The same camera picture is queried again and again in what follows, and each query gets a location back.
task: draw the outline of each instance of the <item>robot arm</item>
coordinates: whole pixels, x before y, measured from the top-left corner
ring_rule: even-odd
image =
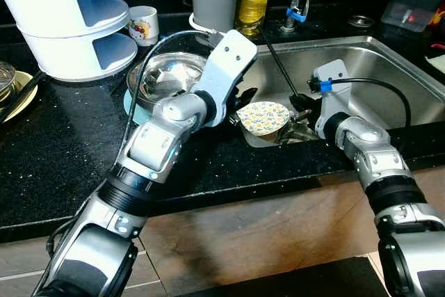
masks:
[[[228,32],[191,93],[154,107],[62,238],[33,296],[120,296],[138,252],[131,239],[149,215],[149,188],[165,182],[193,132],[224,120],[227,98],[256,55],[253,43]]]
[[[347,78],[342,61],[314,76]],[[445,296],[445,223],[427,203],[402,156],[381,127],[348,115],[350,84],[322,92],[316,132],[353,162],[375,214],[380,260],[392,296]]]

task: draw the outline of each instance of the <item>floral paper cup lid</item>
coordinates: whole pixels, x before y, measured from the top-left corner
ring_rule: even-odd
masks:
[[[289,110],[276,102],[254,102],[236,112],[243,126],[255,136],[281,129],[289,121]]]

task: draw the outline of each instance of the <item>granite countertop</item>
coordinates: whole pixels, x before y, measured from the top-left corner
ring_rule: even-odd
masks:
[[[185,15],[164,15],[160,22],[161,29],[168,27],[164,34],[188,28]],[[266,32],[273,42],[372,35],[445,83],[445,76],[419,56],[425,34],[385,25],[363,31],[314,20],[310,29],[278,38],[276,26],[271,17]],[[23,42],[0,45],[0,57],[18,70],[37,70]],[[31,105],[2,125],[0,242],[48,235],[103,180],[127,119],[122,107],[125,74],[85,84],[46,78]],[[410,129],[403,150],[410,168],[445,163],[444,130],[445,122]],[[401,130],[390,134],[398,146]],[[343,153],[325,141],[253,148],[239,128],[224,123],[191,136],[166,184],[152,189],[151,215],[313,188],[319,177],[351,169]]]

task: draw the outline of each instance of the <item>white mug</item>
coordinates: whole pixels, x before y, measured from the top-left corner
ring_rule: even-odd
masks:
[[[130,7],[128,31],[136,43],[142,47],[158,42],[159,24],[156,9],[149,6]]]

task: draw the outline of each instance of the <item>stainless steel sink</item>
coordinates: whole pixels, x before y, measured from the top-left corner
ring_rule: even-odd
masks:
[[[399,88],[410,102],[412,125],[445,120],[445,86],[372,37],[283,43],[274,48],[300,93],[319,97],[310,92],[306,81],[315,67],[340,58],[352,78],[377,79]],[[275,101],[293,110],[291,90],[265,45],[259,46],[257,61],[238,85],[240,92],[250,87],[258,88],[252,102]],[[397,95],[379,86],[353,84],[349,108],[351,113],[385,129],[402,127],[405,122]],[[251,146],[270,145],[251,135],[245,137]]]

